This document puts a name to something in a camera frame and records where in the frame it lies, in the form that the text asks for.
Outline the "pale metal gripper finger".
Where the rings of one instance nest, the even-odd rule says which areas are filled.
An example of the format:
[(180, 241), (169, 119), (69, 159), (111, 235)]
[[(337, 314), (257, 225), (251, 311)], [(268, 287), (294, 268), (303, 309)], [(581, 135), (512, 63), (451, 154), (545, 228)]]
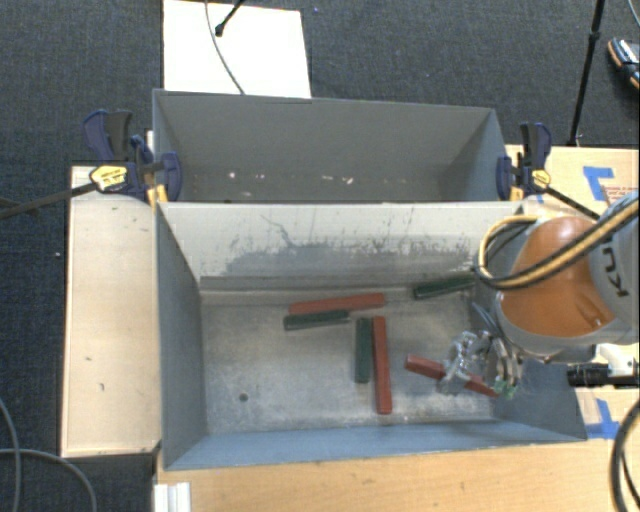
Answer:
[(471, 382), (471, 376), (465, 373), (445, 374), (436, 384), (439, 393), (456, 396), (465, 390)]
[(451, 343), (443, 366), (446, 375), (466, 373), (466, 348), (462, 343)]

